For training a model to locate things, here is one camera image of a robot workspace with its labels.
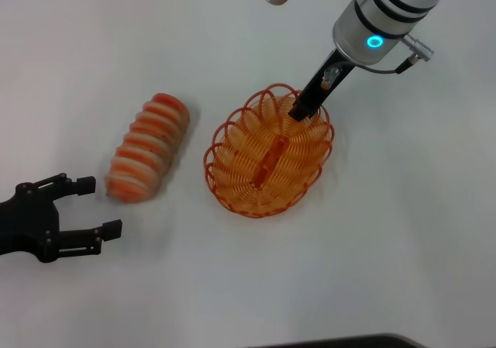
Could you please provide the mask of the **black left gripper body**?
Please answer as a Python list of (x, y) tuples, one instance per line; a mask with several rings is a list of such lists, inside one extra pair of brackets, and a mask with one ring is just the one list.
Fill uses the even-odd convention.
[(59, 214), (54, 188), (49, 184), (19, 184), (15, 194), (1, 203), (1, 254), (26, 252), (42, 263), (58, 258)]

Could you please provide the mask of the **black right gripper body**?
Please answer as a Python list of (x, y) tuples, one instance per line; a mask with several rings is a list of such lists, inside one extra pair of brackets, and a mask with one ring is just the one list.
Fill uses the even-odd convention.
[[(322, 82), (325, 72), (333, 68), (338, 68), (339, 73), (331, 85), (324, 88)], [(333, 50), (297, 97), (295, 108), (299, 110), (317, 110), (354, 68), (355, 64), (347, 60), (338, 50)]]

